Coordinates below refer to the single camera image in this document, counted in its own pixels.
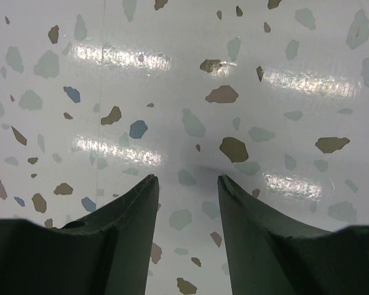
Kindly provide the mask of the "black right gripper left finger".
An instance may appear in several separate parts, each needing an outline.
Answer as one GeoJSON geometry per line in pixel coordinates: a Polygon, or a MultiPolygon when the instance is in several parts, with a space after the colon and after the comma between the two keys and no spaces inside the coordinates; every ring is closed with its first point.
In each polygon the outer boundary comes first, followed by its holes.
{"type": "Polygon", "coordinates": [[[158,202],[149,175],[60,229],[0,219],[0,294],[144,294],[158,202]]]}

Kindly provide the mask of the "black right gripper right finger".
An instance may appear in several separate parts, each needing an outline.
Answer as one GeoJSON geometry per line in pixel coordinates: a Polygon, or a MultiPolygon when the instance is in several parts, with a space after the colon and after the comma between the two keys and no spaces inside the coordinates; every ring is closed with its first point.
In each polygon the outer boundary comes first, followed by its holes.
{"type": "Polygon", "coordinates": [[[218,178],[233,294],[369,294],[369,226],[299,222],[218,178]]]}

